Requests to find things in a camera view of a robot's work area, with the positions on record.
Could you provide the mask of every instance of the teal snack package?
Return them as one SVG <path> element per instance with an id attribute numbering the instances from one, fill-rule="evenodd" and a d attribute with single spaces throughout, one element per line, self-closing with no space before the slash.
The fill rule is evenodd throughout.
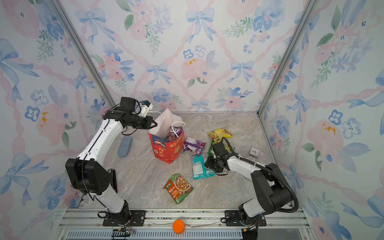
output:
<path id="1" fill-rule="evenodd" d="M 193 179 L 201 179 L 206 177 L 212 177 L 216 175 L 214 171 L 204 166 L 204 162 L 207 160 L 208 154 L 203 153 L 200 156 L 192 157 L 192 169 L 193 169 Z"/>

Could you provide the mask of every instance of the orange circular cap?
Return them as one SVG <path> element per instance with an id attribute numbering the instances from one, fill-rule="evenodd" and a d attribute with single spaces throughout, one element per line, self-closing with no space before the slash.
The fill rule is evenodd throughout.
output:
<path id="1" fill-rule="evenodd" d="M 184 231 L 184 222 L 180 219 L 177 219 L 173 222 L 172 228 L 175 233 L 182 233 Z"/>

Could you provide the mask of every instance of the shopping bag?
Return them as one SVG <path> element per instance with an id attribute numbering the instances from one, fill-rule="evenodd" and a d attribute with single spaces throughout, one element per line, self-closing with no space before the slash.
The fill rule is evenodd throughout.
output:
<path id="1" fill-rule="evenodd" d="M 155 122 L 157 126 L 149 130 L 153 154 L 156 158 L 170 164 L 177 158 L 180 150 L 183 148 L 185 141 L 184 131 L 173 142 L 165 142 L 163 139 L 169 134 L 172 125 L 174 127 L 183 126 L 182 119 L 179 116 L 173 115 L 169 109 L 166 109 L 158 116 Z"/>

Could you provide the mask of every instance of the gray marble surface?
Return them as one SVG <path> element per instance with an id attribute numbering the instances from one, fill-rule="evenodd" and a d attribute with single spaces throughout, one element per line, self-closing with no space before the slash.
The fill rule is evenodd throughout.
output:
<path id="1" fill-rule="evenodd" d="M 255 162 L 268 164 L 272 157 L 266 145 L 257 115 L 250 113 L 179 113 L 186 123 L 185 136 L 207 142 L 203 152 L 208 152 L 211 139 L 209 131 L 226 127 L 233 134 L 229 141 L 236 152 Z M 132 145 L 128 156 L 121 158 L 117 151 L 123 135 L 119 135 L 108 151 L 104 168 L 114 168 L 117 174 L 118 194 L 127 200 L 130 208 L 237 208 L 240 204 L 255 197 L 250 180 L 230 171 L 226 176 L 213 176 L 193 180 L 193 153 L 181 152 L 171 164 L 154 157 L 147 130 L 137 130 L 132 135 Z M 251 147 L 260 149 L 258 158 L 249 156 Z M 176 204 L 163 189 L 168 178 L 180 173 L 194 187 L 185 200 Z M 89 198 L 83 205 L 86 208 L 102 208 L 102 205 Z"/>

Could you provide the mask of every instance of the wall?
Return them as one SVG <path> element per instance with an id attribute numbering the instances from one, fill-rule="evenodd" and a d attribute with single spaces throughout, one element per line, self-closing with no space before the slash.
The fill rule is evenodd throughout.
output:
<path id="1" fill-rule="evenodd" d="M 81 200 L 65 162 L 108 108 L 45 1 L 0 4 L 0 239 L 51 239 Z"/>
<path id="2" fill-rule="evenodd" d="M 383 12 L 320 0 L 263 112 L 317 240 L 384 239 Z"/>
<path id="3" fill-rule="evenodd" d="M 61 3 L 116 102 L 255 111 L 307 1 Z"/>

